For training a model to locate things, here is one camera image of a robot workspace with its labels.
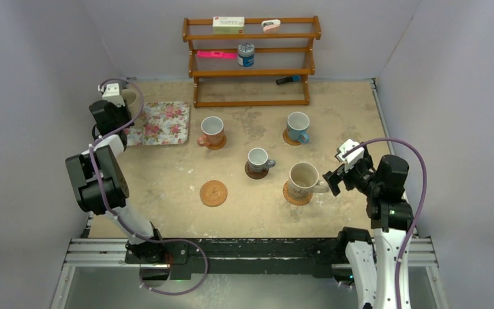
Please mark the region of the tall cream mug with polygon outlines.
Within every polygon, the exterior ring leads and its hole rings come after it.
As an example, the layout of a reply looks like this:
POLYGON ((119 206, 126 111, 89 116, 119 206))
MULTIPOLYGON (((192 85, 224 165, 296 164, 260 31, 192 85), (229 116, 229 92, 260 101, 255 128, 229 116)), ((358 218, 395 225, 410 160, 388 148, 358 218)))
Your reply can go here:
POLYGON ((144 115, 141 113, 136 117, 138 112, 142 109, 140 96, 135 90, 123 89, 122 98, 125 101, 129 115, 134 120, 132 123, 133 128, 141 128, 145 124, 144 115))

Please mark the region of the cream mug with plant print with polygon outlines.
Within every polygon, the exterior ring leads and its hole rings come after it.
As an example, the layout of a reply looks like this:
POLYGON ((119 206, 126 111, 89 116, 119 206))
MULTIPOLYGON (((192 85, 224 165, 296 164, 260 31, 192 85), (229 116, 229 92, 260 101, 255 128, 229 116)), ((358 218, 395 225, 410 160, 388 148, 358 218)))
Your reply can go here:
POLYGON ((328 193, 328 184, 320 179, 315 166, 300 162, 289 170, 289 193, 295 198, 307 196, 309 193, 328 193))

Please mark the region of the woven rattan coaster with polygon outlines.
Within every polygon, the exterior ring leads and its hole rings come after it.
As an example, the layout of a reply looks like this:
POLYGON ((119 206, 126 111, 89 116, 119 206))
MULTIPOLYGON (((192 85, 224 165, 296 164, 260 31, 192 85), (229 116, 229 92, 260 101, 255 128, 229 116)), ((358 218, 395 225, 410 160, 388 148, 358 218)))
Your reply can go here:
POLYGON ((301 197, 301 198, 295 198, 294 196, 292 196, 289 193, 289 182, 288 181, 286 181, 285 184, 283 185, 282 193, 283 193, 283 196, 284 196, 286 201, 288 201, 290 204, 296 205, 296 206, 307 205, 313 198, 312 192, 309 193, 307 196, 301 197))
POLYGON ((223 182, 210 180, 201 186, 199 197, 202 204, 208 207, 217 207, 226 201, 228 190, 223 182))

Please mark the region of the blue mug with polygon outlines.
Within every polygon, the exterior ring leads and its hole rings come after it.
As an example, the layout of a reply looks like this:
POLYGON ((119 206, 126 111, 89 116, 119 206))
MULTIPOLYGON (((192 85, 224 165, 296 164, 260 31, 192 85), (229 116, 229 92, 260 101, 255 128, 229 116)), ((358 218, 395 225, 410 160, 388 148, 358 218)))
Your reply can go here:
POLYGON ((307 144, 309 135, 307 129, 310 125, 309 117, 303 112, 292 112, 287 118, 287 136, 292 142, 307 144))

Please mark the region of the dark brown wooden coaster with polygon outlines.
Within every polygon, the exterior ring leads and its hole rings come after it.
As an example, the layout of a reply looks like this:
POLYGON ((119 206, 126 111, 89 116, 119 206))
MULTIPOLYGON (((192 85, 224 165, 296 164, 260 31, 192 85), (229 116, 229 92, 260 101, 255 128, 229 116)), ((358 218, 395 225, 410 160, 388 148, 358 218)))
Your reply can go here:
POLYGON ((255 180, 262 179, 262 178, 266 177, 269 173, 268 169, 263 169, 260 172, 251 171, 249 161, 247 161, 245 163, 244 170, 245 170, 245 173, 247 176, 249 176, 250 178, 255 179, 255 180))

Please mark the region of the small grey white mug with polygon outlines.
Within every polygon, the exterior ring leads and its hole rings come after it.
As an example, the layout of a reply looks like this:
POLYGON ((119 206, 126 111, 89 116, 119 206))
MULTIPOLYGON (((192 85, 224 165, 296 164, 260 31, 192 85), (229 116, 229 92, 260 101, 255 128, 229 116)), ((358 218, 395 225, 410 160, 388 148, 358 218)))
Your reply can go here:
POLYGON ((269 159, 267 151, 255 147, 248 152, 248 168, 253 173, 261 173, 276 166, 276 161, 269 159))

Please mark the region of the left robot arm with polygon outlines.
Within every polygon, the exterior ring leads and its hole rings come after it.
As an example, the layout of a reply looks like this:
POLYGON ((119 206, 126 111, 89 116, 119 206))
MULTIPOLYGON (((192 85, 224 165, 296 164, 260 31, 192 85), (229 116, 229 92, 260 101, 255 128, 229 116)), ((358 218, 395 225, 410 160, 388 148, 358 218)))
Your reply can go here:
POLYGON ((66 159, 66 169, 78 206, 107 216, 127 236, 126 249, 138 259, 159 263, 166 246, 154 225, 129 205, 129 188, 116 156, 127 147, 123 126, 130 121, 125 107, 108 100, 89 106, 99 132, 88 149, 66 159))

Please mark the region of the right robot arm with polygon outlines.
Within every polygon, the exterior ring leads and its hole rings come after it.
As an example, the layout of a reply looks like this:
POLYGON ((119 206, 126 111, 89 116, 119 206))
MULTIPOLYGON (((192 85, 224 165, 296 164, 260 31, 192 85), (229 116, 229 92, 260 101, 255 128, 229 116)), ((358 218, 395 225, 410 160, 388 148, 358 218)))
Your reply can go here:
POLYGON ((359 308, 410 308, 407 232, 414 215, 404 199, 408 163, 395 155, 383 156, 374 166, 368 150, 348 139, 337 149, 341 162, 323 175, 332 194, 342 183, 348 191, 366 197, 370 230, 345 227, 335 245, 337 257, 349 262, 359 308))

